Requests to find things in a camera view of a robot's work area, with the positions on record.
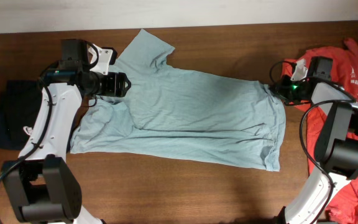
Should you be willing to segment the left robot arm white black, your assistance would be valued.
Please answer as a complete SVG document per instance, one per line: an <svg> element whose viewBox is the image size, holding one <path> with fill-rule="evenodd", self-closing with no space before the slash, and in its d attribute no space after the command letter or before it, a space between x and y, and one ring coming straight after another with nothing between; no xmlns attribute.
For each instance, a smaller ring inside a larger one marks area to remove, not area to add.
<svg viewBox="0 0 358 224"><path fill-rule="evenodd" d="M103 223L82 204L81 187L66 163L67 145L85 95L123 97L125 73L48 69L40 76L42 104L29 140L1 168L11 207L21 223Z"/></svg>

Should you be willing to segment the folded black Nike garment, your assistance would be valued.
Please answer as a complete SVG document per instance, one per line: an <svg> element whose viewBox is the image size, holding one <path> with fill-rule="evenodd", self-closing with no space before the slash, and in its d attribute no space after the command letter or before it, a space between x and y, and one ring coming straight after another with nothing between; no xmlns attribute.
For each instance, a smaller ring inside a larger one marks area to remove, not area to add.
<svg viewBox="0 0 358 224"><path fill-rule="evenodd" d="M38 83L8 80L0 93L0 148L20 151L32 134L42 102Z"/></svg>

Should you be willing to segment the light blue grey t-shirt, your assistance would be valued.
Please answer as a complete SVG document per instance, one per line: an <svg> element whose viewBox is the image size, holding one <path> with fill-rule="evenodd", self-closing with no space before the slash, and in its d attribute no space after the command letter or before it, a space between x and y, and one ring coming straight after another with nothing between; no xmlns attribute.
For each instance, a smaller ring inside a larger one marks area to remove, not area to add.
<svg viewBox="0 0 358 224"><path fill-rule="evenodd" d="M92 102L70 151L129 152L278 171L286 117L282 102L258 81L174 68L174 47L145 30L112 72L132 86L122 98Z"/></svg>

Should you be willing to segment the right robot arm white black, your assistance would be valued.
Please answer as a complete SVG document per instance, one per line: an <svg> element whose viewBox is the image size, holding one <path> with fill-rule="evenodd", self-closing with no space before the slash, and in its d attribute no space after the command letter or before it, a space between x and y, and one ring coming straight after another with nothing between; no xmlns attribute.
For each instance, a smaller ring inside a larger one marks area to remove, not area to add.
<svg viewBox="0 0 358 224"><path fill-rule="evenodd" d="M319 78L304 78L270 86L286 104L308 103L327 115L314 153L307 158L314 168L300 194L273 218L274 223L317 223L334 196L358 177L358 102L339 85Z"/></svg>

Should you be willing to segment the red t-shirt with print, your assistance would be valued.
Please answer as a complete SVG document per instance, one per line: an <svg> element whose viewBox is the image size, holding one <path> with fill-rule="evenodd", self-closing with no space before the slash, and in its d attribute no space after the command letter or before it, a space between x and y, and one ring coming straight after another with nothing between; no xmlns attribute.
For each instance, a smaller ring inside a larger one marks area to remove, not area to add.
<svg viewBox="0 0 358 224"><path fill-rule="evenodd" d="M311 49L298 60L305 59L306 66L309 67L311 58L318 56L333 59L331 81L328 82L339 85L358 102L358 44L356 41L346 39L342 48L320 47ZM298 60L288 59L283 62L281 78L291 78L295 63ZM305 113L310 108L310 104L295 107ZM306 119L301 119L300 141L305 154L314 153L314 147L326 117L326 113L321 108L315 108ZM314 165L309 159L308 165L311 174ZM324 212L329 212L333 220L340 223L358 223L358 177L334 196Z"/></svg>

